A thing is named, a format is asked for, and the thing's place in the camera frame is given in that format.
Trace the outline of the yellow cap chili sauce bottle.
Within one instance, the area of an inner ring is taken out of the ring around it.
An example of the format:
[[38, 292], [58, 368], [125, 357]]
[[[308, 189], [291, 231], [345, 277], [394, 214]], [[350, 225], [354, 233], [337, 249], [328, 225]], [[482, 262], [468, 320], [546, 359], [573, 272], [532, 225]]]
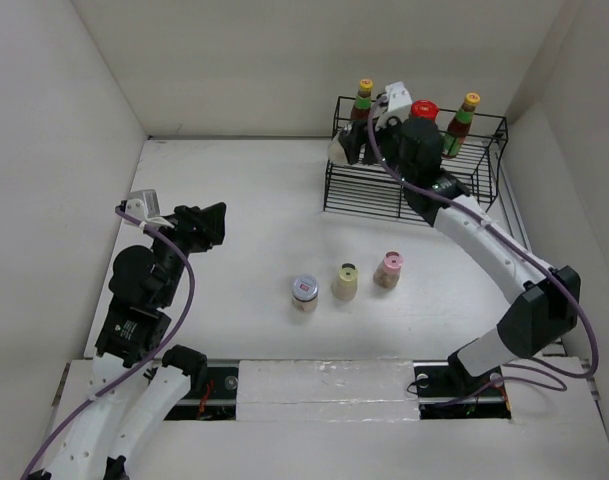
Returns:
[[350, 112], [350, 120], [365, 120], [371, 110], [372, 91], [374, 82], [371, 79], [361, 79]]

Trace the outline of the black cap spice shaker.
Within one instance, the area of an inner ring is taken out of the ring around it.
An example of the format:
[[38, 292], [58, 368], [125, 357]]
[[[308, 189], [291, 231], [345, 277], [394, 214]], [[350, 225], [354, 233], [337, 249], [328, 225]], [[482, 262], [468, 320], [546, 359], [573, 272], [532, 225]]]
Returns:
[[343, 130], [338, 132], [331, 140], [327, 148], [328, 160], [336, 165], [348, 165], [348, 156], [344, 147], [346, 135]]

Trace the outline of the red lid chili jar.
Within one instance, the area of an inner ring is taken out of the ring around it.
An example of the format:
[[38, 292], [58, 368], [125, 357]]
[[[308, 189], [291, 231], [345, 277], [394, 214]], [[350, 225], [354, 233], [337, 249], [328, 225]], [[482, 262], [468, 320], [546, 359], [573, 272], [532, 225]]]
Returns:
[[414, 101], [410, 108], [410, 116], [424, 118], [434, 122], [440, 112], [439, 107], [429, 100]]

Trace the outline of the green label sauce bottle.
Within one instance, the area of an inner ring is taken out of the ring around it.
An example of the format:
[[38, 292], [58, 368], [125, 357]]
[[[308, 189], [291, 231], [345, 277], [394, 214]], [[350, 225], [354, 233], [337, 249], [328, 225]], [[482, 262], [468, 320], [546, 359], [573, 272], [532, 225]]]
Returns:
[[443, 134], [442, 157], [456, 157], [470, 131], [470, 127], [481, 97], [477, 92], [469, 92], [459, 109], [449, 122]]

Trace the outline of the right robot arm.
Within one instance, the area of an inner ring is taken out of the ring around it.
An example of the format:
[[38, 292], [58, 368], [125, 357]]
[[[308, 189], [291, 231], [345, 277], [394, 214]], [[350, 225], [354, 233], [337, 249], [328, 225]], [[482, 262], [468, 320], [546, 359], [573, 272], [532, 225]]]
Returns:
[[443, 138], [433, 121], [356, 120], [338, 131], [328, 156], [340, 165], [380, 165], [400, 185], [409, 207], [453, 240], [495, 282], [509, 304], [497, 325], [453, 352], [442, 377], [451, 395], [490, 385], [498, 367], [538, 352], [585, 322], [581, 281], [571, 267], [532, 256], [499, 228], [466, 186], [442, 166]]

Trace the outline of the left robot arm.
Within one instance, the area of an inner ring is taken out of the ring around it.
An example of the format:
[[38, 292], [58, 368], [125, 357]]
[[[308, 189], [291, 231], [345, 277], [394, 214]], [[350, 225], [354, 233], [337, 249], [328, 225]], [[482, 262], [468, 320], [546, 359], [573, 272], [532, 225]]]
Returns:
[[205, 354], [170, 342], [185, 321], [165, 310], [181, 278], [196, 288], [189, 261], [223, 243], [227, 206], [178, 206], [162, 216], [152, 191], [141, 191], [115, 209], [152, 240], [122, 250], [109, 281], [112, 299], [95, 343], [85, 400], [47, 437], [64, 433], [59, 451], [43, 468], [28, 466], [26, 479], [127, 479], [167, 414], [185, 396], [206, 387]]

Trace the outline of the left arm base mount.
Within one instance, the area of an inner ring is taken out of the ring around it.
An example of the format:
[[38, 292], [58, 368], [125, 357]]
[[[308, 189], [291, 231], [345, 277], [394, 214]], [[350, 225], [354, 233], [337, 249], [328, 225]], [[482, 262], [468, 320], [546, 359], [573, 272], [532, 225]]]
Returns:
[[239, 362], [209, 360], [200, 390], [191, 390], [167, 413], [165, 421], [236, 419]]

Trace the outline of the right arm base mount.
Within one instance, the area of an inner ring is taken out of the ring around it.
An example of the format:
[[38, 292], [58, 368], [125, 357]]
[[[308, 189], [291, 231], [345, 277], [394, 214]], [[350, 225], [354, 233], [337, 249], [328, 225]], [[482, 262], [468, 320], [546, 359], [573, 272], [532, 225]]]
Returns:
[[500, 368], [462, 380], [446, 361], [414, 361], [413, 379], [406, 391], [418, 400], [421, 420], [472, 420], [512, 418]]

